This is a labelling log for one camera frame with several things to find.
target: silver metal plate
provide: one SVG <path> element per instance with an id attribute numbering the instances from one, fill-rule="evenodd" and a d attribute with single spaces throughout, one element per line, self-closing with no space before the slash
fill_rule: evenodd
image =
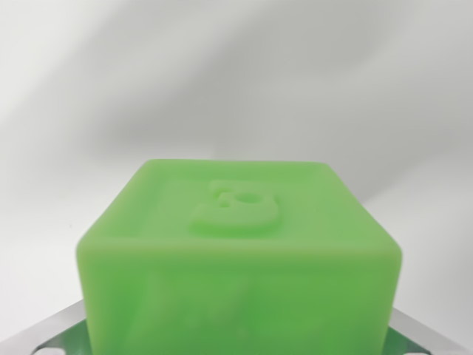
<path id="1" fill-rule="evenodd" d="M 82 301 L 0 343 L 0 355 L 33 354 L 92 355 Z M 382 355 L 406 354 L 473 355 L 393 309 Z"/>

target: white backdrop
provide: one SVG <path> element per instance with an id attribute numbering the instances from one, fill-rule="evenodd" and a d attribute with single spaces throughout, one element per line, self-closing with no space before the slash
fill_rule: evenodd
<path id="1" fill-rule="evenodd" d="M 404 250 L 396 307 L 473 348 L 473 2 L 0 0 L 0 340 L 81 298 L 149 158 L 329 163 Z"/>

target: translucent green block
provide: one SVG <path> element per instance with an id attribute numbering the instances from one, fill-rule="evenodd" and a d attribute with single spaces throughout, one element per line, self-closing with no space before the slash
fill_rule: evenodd
<path id="1" fill-rule="evenodd" d="M 325 164 L 151 160 L 78 264 L 95 355 L 379 355 L 401 251 Z"/>

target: cube front face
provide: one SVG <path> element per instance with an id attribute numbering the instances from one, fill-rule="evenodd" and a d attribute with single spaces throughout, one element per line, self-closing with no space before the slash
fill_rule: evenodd
<path id="1" fill-rule="evenodd" d="M 151 160 L 78 247 L 97 355 L 380 354 L 400 262 L 317 163 Z"/>

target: cube top face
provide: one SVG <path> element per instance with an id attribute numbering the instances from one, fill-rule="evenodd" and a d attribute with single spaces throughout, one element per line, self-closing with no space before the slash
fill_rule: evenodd
<path id="1" fill-rule="evenodd" d="M 305 162 L 150 160 L 84 239 L 104 238 L 315 252 L 395 246 L 330 167 Z"/>

